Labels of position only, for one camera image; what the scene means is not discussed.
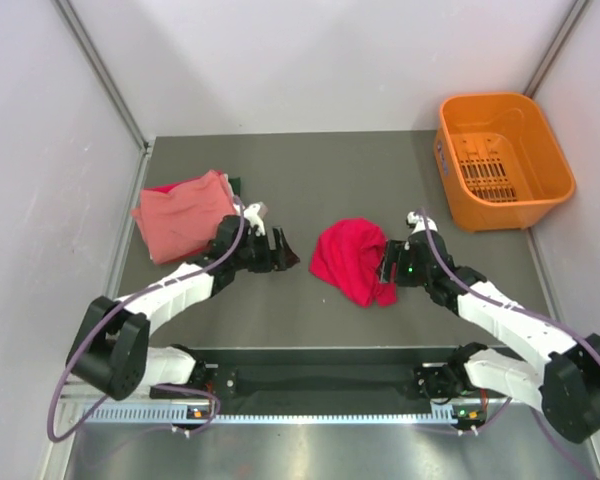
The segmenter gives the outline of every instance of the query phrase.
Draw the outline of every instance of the green object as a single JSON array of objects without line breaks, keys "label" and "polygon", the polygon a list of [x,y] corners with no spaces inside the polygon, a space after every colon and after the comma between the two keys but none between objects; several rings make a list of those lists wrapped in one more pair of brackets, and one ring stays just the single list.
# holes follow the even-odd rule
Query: green object
[{"label": "green object", "polygon": [[229,178],[229,185],[231,185],[231,190],[233,190],[234,195],[241,195],[242,180],[240,180],[240,177]]}]

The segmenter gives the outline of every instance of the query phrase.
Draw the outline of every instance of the folded towel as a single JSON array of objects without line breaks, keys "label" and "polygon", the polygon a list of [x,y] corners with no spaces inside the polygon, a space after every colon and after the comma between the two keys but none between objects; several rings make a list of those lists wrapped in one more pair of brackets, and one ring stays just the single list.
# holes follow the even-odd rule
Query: folded towel
[{"label": "folded towel", "polygon": [[309,271],[362,307],[374,300],[391,305],[396,286],[381,284],[376,274],[386,242],[380,227],[364,218],[340,220],[320,235]]},{"label": "folded towel", "polygon": [[231,187],[222,173],[213,170],[161,191],[145,189],[139,207],[131,211],[156,264],[205,247],[222,219],[235,214]]}]

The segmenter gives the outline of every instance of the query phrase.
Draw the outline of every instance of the orange laundry basket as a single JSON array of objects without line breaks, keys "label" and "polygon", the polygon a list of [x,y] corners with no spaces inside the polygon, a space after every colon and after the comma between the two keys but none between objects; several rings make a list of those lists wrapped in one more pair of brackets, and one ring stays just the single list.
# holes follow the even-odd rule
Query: orange laundry basket
[{"label": "orange laundry basket", "polygon": [[451,97],[440,107],[440,124],[434,153],[459,227],[527,228],[573,194],[571,169],[530,98]]}]

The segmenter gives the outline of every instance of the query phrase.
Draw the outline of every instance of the gray floor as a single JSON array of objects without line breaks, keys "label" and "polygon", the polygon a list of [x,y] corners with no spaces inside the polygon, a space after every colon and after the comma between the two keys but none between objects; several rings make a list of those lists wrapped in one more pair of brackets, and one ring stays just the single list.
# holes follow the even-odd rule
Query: gray floor
[{"label": "gray floor", "polygon": [[[269,226],[284,227],[302,263],[283,273],[241,272],[216,298],[195,305],[152,337],[199,347],[438,346],[494,344],[482,330],[434,305],[421,290],[397,305],[357,307],[308,272],[318,236],[342,218],[366,217],[405,238],[407,212],[425,206],[459,264],[470,265],[525,306],[546,311],[521,231],[469,234],[452,222],[433,156],[434,132],[325,133],[158,138],[146,186],[219,169],[242,177],[243,200],[264,201]],[[136,229],[121,293],[173,270],[156,267]]]},{"label": "gray floor", "polygon": [[[87,426],[77,440],[65,479],[583,478],[553,450],[524,406],[509,407],[478,437],[449,437],[413,426],[388,425],[219,425],[189,441],[171,432],[153,432],[100,468],[86,467],[100,463],[116,445],[144,428]],[[586,447],[561,443],[590,471],[594,468]]]}]

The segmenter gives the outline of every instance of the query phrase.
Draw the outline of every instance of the pink folded cloth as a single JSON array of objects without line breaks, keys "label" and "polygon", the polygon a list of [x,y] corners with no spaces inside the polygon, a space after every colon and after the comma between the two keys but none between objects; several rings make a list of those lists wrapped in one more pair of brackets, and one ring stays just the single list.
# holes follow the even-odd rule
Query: pink folded cloth
[{"label": "pink folded cloth", "polygon": [[223,174],[210,170],[168,192],[143,190],[140,205],[131,216],[151,260],[162,264],[205,247],[222,219],[235,213],[229,182]]}]

